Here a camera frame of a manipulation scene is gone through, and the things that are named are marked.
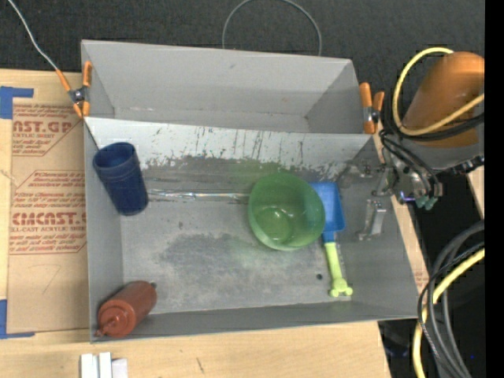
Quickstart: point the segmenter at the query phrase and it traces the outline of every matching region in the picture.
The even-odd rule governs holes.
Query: table surface
[[[0,70],[0,85],[33,85],[44,79],[57,88],[52,72]],[[80,75],[69,75],[71,83]],[[10,128],[0,120],[0,299],[6,296],[6,259],[9,226]],[[483,171],[470,180],[478,200],[483,201]],[[394,208],[419,287],[427,273],[408,209]],[[110,351],[113,358],[127,358],[129,376],[316,376],[390,377],[387,359],[376,322],[318,325],[303,328],[166,339],[90,344],[88,330],[37,333],[31,338],[0,341],[2,376],[78,376],[81,354]]]

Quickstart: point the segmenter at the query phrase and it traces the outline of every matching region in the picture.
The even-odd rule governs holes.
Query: toy shovel
[[[332,278],[329,294],[332,297],[338,297],[341,294],[352,295],[354,290],[348,286],[341,272],[335,242],[336,233],[342,231],[346,226],[341,201],[339,200],[338,187],[333,182],[314,182],[310,185],[318,193],[324,204],[325,226],[322,232],[322,241]]]

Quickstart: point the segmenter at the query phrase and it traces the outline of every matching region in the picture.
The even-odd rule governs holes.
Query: cardboard sheet
[[[13,100],[7,332],[85,328],[83,123],[53,72],[2,70],[0,85],[33,89]]]

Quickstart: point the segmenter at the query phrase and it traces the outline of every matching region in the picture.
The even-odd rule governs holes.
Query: blue plastic cup
[[[132,144],[103,147],[94,155],[93,167],[120,214],[131,216],[146,208],[149,199]]]

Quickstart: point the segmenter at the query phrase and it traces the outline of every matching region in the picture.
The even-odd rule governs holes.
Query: green bowl
[[[264,176],[254,185],[248,217],[259,241],[276,250],[310,245],[325,225],[324,205],[317,192],[287,172]]]

